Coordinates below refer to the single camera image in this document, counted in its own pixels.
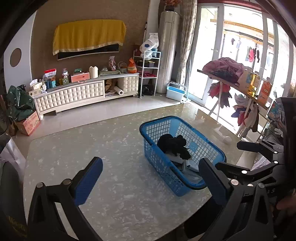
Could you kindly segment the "right hand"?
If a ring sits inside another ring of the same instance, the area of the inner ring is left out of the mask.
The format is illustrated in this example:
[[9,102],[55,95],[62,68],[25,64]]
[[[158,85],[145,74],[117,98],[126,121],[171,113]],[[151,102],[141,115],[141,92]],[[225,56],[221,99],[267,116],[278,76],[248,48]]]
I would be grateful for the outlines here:
[[283,209],[295,210],[295,206],[296,206],[296,195],[293,194],[291,196],[285,197],[280,202],[278,202],[278,204],[276,205],[276,208],[278,210],[283,210]]

